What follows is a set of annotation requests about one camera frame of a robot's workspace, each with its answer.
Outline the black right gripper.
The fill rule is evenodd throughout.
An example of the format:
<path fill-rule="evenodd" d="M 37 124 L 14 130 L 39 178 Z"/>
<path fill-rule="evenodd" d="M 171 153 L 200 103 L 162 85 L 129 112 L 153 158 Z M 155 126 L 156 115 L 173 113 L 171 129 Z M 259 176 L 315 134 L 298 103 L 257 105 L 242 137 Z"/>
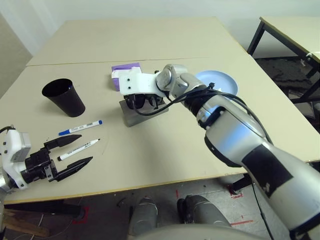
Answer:
<path fill-rule="evenodd" d="M 149 94 L 146 96 L 146 99 L 154 110 L 158 109 L 160 105 L 163 105 L 165 103 L 163 98 L 156 94 Z"/>

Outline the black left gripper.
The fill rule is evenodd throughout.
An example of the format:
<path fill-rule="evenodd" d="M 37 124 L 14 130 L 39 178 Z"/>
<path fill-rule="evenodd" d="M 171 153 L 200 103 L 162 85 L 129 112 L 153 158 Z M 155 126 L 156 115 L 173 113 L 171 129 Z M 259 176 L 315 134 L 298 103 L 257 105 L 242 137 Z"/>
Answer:
<path fill-rule="evenodd" d="M 59 182 L 77 173 L 93 159 L 92 156 L 75 161 L 69 164 L 66 169 L 57 173 L 55 163 L 50 158 L 49 150 L 69 145 L 81 137 L 81 134 L 72 134 L 61 136 L 44 143 L 44 148 L 30 154 L 30 156 L 25 159 L 26 169 L 23 171 L 23 180 L 27 184 L 42 179 L 48 179 L 49 181 L 53 179 Z"/>

